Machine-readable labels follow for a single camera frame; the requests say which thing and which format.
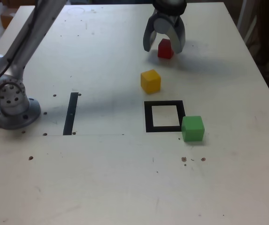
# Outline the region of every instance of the cube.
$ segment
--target cube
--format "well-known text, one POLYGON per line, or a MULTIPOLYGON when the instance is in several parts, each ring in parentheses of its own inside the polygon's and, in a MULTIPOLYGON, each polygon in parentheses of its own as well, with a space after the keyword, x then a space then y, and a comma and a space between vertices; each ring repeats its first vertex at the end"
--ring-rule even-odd
POLYGON ((147 94, 152 94, 161 89, 161 76, 155 70, 141 73, 140 86, 147 94))
POLYGON ((171 59, 174 55, 174 51, 172 50, 171 42, 168 39, 163 39, 158 45, 158 54, 157 56, 160 58, 171 59))
POLYGON ((200 116, 184 116, 181 131, 185 142, 201 142, 204 135, 204 125, 200 116))

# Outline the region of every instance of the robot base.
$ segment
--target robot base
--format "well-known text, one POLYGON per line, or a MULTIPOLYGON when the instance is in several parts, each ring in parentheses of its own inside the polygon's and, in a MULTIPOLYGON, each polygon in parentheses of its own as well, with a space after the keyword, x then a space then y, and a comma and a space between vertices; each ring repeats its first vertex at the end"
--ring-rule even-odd
POLYGON ((40 115, 40 105, 37 100, 29 98, 29 109, 15 116, 5 116, 0 111, 0 128, 13 130, 23 128, 33 123, 40 115))

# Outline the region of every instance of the green cube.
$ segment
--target green cube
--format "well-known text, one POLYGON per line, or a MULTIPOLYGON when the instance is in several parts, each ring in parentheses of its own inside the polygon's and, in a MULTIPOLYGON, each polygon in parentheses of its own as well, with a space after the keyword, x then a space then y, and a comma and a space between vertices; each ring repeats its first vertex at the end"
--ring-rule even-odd
POLYGON ((181 131, 185 142, 201 142, 204 135, 204 125, 200 116, 184 116, 181 131))

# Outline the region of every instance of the black cable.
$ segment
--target black cable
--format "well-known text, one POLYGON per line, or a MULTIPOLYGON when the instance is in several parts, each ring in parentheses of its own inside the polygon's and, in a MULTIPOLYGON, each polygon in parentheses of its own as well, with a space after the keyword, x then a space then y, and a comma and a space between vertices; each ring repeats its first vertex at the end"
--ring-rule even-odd
POLYGON ((29 28, 28 28, 28 31, 25 35, 25 37, 22 39, 22 41, 20 42, 19 46, 17 47, 16 51, 14 52, 13 56, 11 59, 7 59, 8 61, 8 64, 7 66, 5 67, 5 69, 0 73, 0 78, 4 75, 4 73, 10 68, 14 58, 16 57, 16 55, 18 54, 19 50, 21 49, 21 47, 23 46, 23 44, 25 43, 25 41, 29 38, 32 30, 33 30, 33 27, 34 27, 34 24, 36 22, 36 19, 37 19, 37 13, 38 13, 38 0, 35 0, 35 7, 34 7, 34 13, 33 13, 33 18, 31 20, 31 23, 29 24, 29 28))

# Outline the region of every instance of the table surface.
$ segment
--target table surface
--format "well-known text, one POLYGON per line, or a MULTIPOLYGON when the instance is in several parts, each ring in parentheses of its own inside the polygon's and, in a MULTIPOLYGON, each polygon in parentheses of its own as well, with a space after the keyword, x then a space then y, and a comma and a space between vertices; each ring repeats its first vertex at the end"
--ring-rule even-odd
MULTIPOLYGON (((32 9, 20 7, 0 53, 32 9)), ((143 49, 152 12, 98 5, 60 13, 24 73, 47 115, 0 129, 0 224, 269 225, 269 89, 225 5, 188 4, 186 44, 171 60, 157 58, 163 35, 143 49), (146 95, 140 73, 150 69, 161 91, 146 95), (76 135, 63 136, 71 92, 82 94, 76 135), (144 101, 154 100, 182 100, 186 115, 202 117, 204 141, 146 133, 144 101)), ((154 112, 156 124, 173 123, 171 107, 154 112)))

